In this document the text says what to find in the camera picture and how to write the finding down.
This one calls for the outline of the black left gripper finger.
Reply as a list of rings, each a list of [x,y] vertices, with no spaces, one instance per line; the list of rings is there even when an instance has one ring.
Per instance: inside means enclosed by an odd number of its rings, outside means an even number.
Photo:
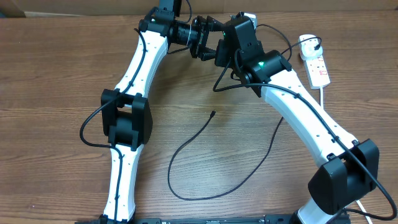
[[[224,24],[221,23],[220,21],[217,21],[211,16],[207,16],[206,18],[206,25],[205,25],[205,30],[207,32],[219,32],[223,30]]]
[[[199,50],[198,57],[202,61],[214,59],[216,57],[216,50],[210,49],[208,47],[204,47]]]

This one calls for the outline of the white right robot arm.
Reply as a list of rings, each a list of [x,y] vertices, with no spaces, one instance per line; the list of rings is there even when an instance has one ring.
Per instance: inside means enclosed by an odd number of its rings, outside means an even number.
[[[222,26],[216,65],[232,68],[241,87],[273,106],[304,142],[318,170],[308,183],[310,200],[294,215],[296,223],[329,223],[347,206],[378,186],[379,149],[359,142],[339,126],[302,86],[281,53],[265,53],[248,16]]]

